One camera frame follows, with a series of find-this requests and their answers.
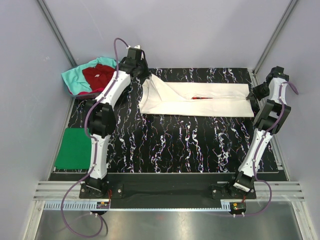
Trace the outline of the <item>white printed t-shirt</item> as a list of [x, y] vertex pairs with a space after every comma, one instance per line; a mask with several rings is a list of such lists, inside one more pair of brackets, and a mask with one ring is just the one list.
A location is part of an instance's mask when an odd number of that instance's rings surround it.
[[252, 118], [248, 94], [247, 84], [164, 82], [152, 75], [142, 84], [139, 109], [151, 115]]

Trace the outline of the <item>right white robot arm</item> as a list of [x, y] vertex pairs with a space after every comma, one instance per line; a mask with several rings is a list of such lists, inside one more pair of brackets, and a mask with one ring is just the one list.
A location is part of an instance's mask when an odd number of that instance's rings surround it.
[[237, 175], [227, 185], [228, 195], [232, 198], [241, 198], [251, 193], [255, 181], [258, 181], [258, 166], [270, 140], [276, 135], [291, 112], [286, 102], [286, 89], [298, 94], [297, 88], [292, 85], [284, 68], [275, 66], [267, 75], [265, 82], [254, 87], [248, 100], [262, 100], [266, 102], [254, 119], [254, 135], [248, 153], [238, 168]]

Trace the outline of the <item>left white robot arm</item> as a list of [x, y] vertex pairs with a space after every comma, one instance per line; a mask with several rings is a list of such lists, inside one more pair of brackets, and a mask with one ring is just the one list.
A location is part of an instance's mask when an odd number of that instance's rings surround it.
[[91, 141], [91, 154], [88, 176], [84, 183], [97, 198], [103, 198], [108, 193], [107, 151], [117, 124], [114, 113], [115, 104], [133, 78], [149, 76], [145, 52], [141, 46], [129, 46], [127, 56], [118, 63], [104, 90], [95, 99], [86, 102], [85, 107], [88, 111], [84, 129]]

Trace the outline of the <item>red t-shirt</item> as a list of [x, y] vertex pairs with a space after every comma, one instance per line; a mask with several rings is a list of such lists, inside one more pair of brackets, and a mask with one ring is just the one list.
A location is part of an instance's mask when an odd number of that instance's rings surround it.
[[115, 69], [98, 63], [95, 67], [88, 67], [82, 74], [91, 88], [91, 92], [102, 92], [114, 75]]

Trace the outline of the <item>pink garment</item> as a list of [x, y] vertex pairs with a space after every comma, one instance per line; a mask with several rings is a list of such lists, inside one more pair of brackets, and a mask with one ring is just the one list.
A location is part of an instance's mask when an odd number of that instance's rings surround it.
[[95, 94], [100, 94], [104, 89], [103, 88], [97, 88], [93, 91], [87, 92], [87, 91], [82, 91], [78, 95], [84, 96], [84, 95], [95, 95]]

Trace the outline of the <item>dark laundry basket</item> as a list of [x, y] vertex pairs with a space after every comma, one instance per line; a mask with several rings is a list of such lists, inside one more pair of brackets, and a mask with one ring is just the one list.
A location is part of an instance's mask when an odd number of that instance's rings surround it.
[[66, 92], [72, 97], [77, 100], [87, 100], [87, 99], [94, 99], [98, 97], [101, 92], [90, 92], [90, 93], [84, 93], [84, 94], [76, 94], [73, 95], [68, 88], [66, 88]]

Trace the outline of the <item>teal t-shirt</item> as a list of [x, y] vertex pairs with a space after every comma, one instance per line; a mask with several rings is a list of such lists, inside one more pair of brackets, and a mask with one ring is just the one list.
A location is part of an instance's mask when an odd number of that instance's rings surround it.
[[110, 66], [116, 71], [117, 62], [115, 59], [108, 57], [98, 57], [94, 60], [89, 61], [88, 63], [78, 65], [61, 74], [66, 87], [73, 95], [78, 95], [80, 92], [92, 91], [90, 85], [85, 80], [82, 71], [89, 67], [95, 67], [97, 64]]

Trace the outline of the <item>black marble table mat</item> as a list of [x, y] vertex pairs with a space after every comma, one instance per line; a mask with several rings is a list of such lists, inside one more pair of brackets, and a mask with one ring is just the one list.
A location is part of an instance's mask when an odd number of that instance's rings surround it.
[[[154, 68], [165, 82], [229, 83], [253, 86], [247, 68]], [[231, 173], [253, 139], [254, 118], [141, 114], [143, 81], [134, 79], [114, 107], [110, 173]]]

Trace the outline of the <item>folded green t-shirt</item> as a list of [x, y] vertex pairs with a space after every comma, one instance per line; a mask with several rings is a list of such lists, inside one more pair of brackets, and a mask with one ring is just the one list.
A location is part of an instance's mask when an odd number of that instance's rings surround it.
[[88, 170], [91, 140], [83, 128], [66, 128], [54, 163], [58, 170]]

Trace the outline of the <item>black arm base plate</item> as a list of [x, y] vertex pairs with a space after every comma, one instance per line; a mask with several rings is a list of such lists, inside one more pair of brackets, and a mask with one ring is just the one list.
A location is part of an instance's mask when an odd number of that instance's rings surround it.
[[83, 180], [75, 196], [111, 198], [113, 209], [213, 209], [226, 199], [255, 199], [254, 179], [232, 173], [109, 173], [102, 191]]

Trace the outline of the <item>aluminium frame rail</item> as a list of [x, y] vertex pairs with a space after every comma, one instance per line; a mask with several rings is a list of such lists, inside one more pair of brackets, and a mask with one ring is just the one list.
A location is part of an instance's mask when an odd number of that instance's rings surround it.
[[[40, 181], [35, 190], [34, 201], [59, 201], [72, 187], [74, 181]], [[67, 194], [66, 200], [79, 199], [81, 185], [78, 183]]]

